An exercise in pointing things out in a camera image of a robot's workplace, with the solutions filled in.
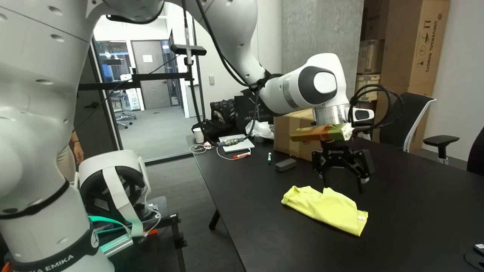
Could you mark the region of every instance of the person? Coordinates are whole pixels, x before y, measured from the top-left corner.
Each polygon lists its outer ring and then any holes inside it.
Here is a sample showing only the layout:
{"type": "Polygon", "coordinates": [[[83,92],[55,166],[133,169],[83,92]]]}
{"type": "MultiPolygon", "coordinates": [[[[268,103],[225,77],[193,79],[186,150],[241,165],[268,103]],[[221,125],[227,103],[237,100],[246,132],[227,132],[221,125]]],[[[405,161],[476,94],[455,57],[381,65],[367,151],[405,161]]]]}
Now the person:
{"type": "Polygon", "coordinates": [[[67,145],[59,154],[57,154],[57,167],[61,174],[68,182],[74,182],[76,176],[76,162],[81,164],[84,160],[84,152],[82,151],[81,142],[77,137],[77,133],[72,131],[71,134],[72,150],[67,145]]]}

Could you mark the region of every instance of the white paper cup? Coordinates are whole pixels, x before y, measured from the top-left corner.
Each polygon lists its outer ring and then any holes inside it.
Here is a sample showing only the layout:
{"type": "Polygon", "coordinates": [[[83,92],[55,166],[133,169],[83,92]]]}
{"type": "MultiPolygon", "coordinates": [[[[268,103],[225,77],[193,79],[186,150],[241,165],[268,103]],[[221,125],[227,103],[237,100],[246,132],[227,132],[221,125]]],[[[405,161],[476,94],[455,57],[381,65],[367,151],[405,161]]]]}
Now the white paper cup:
{"type": "Polygon", "coordinates": [[[197,144],[203,144],[204,139],[203,139],[202,129],[199,127],[194,128],[193,133],[195,133],[195,141],[197,142],[197,144]]]}

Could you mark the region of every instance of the person's hand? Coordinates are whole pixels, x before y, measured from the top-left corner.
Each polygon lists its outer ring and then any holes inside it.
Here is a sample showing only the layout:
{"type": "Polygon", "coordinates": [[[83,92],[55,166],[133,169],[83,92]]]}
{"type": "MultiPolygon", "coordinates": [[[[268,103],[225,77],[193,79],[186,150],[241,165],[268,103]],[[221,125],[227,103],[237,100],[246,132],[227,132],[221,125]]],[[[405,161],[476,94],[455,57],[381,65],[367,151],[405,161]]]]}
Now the person's hand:
{"type": "Polygon", "coordinates": [[[84,152],[82,151],[81,143],[75,142],[73,147],[74,157],[76,157],[77,165],[84,161],[84,152]]]}

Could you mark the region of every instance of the plastic bag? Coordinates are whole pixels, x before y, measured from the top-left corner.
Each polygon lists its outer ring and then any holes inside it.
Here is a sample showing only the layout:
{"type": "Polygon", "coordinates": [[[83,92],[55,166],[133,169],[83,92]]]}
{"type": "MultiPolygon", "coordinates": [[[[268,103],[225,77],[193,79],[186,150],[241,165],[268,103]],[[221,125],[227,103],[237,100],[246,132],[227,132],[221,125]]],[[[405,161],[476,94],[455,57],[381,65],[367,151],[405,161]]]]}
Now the plastic bag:
{"type": "MultiPolygon", "coordinates": [[[[249,134],[250,129],[252,127],[252,122],[254,120],[251,120],[246,126],[245,126],[245,132],[249,134]]],[[[269,125],[269,122],[259,122],[256,120],[256,124],[254,125],[254,129],[252,131],[252,134],[249,136],[259,136],[267,139],[272,139],[274,140],[274,132],[273,132],[273,127],[274,125],[269,125]]]]}

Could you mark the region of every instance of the yellow shirt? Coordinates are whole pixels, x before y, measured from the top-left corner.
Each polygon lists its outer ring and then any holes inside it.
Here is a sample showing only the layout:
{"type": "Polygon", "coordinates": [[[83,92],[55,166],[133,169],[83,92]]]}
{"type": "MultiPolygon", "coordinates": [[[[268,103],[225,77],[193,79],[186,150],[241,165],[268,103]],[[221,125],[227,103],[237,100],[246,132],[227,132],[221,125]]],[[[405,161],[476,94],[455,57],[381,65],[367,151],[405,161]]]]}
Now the yellow shirt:
{"type": "Polygon", "coordinates": [[[324,188],[321,193],[311,186],[293,186],[281,203],[356,236],[361,235],[368,219],[368,213],[359,211],[353,200],[331,188],[324,188]]]}

